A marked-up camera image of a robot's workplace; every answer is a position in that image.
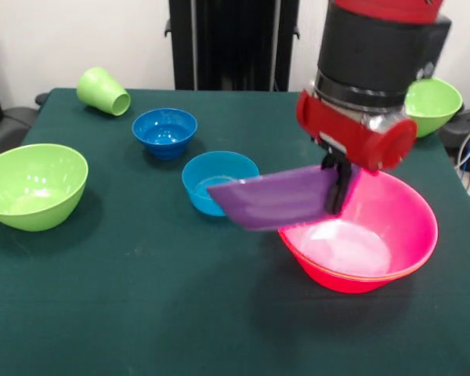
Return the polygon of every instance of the green cup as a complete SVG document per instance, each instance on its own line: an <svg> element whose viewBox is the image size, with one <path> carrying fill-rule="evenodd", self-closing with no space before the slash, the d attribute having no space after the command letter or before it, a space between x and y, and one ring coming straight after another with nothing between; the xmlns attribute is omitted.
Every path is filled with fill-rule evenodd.
<svg viewBox="0 0 470 376"><path fill-rule="evenodd" d="M406 113L424 137L445 125L461 108L463 98L452 85L437 78L416 81L406 97Z"/></svg>
<svg viewBox="0 0 470 376"><path fill-rule="evenodd" d="M77 97L102 112L120 116L131 105L131 96L101 67L87 70L77 86Z"/></svg>

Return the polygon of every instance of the table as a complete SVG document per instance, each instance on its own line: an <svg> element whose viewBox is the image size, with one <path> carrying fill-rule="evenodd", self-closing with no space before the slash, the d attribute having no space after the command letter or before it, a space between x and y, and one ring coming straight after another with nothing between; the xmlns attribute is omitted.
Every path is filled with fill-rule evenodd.
<svg viewBox="0 0 470 376"><path fill-rule="evenodd" d="M340 295L275 233L199 214L181 183L206 150L246 154L262 173L318 163L296 94L130 93L114 118L56 89L25 141L81 151L89 180L54 230L0 224L0 376L470 375L470 200L435 136L394 171L435 210L434 255L381 290ZM154 160L132 136L155 107L198 119L177 161Z"/></svg>

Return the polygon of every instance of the red bowl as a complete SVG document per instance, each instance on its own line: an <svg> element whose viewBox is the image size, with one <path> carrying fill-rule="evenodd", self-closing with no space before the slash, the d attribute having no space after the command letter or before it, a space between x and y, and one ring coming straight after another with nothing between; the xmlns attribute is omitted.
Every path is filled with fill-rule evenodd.
<svg viewBox="0 0 470 376"><path fill-rule="evenodd" d="M438 226L428 203L406 183L361 172L340 216L279 234L318 284L355 294L420 269L435 249Z"/></svg>

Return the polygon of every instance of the blue bowl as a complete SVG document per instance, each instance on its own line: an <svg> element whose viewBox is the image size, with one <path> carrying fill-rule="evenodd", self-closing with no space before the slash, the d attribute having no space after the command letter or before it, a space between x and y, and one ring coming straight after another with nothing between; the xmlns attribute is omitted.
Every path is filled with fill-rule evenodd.
<svg viewBox="0 0 470 376"><path fill-rule="evenodd" d="M134 136L157 159L179 157L197 131L197 119L175 108L159 108L141 114L132 124Z"/></svg>
<svg viewBox="0 0 470 376"><path fill-rule="evenodd" d="M259 176L258 166L242 154L212 151L189 161L183 169L183 185L199 211L218 217L225 212L212 200L208 186Z"/></svg>

